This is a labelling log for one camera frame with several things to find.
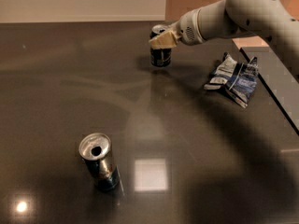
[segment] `dark table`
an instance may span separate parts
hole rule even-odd
[[[0,25],[0,223],[299,222],[299,138],[267,89],[246,109],[203,89],[223,52],[245,60],[235,44],[180,44],[155,68],[156,23]],[[110,192],[78,154],[97,132]]]

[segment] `bright light spot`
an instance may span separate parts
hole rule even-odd
[[[168,189],[165,159],[135,161],[135,191]]]
[[[17,205],[17,211],[19,213],[23,213],[26,210],[27,210],[27,203],[26,202],[20,202],[20,203],[18,203],[18,205]]]

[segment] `can lid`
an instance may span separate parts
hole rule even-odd
[[[80,143],[78,152],[84,160],[102,160],[111,150],[111,141],[103,133],[92,133]]]

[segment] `can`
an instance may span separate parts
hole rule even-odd
[[[78,151],[98,189],[109,191],[118,185],[119,171],[113,159],[111,140],[105,134],[89,134],[81,141]]]
[[[156,35],[161,34],[168,29],[167,25],[155,25],[151,29],[149,38],[152,39]],[[150,62],[157,67],[166,67],[171,63],[171,49],[153,49],[150,48]]]

